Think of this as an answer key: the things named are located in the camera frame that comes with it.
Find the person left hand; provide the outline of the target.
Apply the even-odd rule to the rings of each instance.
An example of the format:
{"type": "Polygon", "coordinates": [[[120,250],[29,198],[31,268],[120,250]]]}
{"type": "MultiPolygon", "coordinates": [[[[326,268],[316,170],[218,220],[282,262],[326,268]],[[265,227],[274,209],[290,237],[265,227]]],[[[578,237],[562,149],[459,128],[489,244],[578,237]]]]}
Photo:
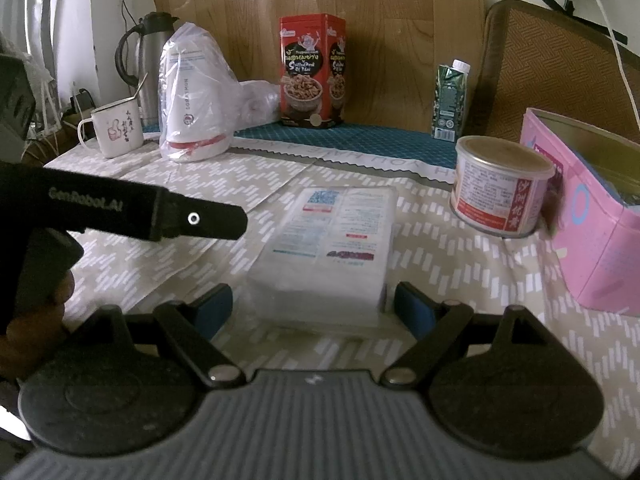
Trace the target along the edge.
{"type": "Polygon", "coordinates": [[[65,303],[75,290],[73,273],[67,271],[55,289],[52,304],[14,318],[1,337],[1,378],[23,379],[42,363],[62,334],[65,303]]]}

